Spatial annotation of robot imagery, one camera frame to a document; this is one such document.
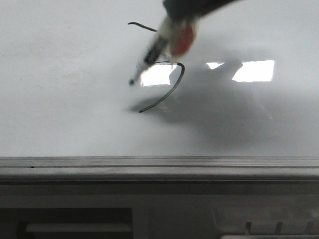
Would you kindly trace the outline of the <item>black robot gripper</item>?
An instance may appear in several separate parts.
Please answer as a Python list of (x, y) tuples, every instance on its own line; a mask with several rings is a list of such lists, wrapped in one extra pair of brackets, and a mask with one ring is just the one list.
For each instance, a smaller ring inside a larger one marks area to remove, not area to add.
[(174, 21), (203, 17), (235, 0), (164, 0), (167, 15)]

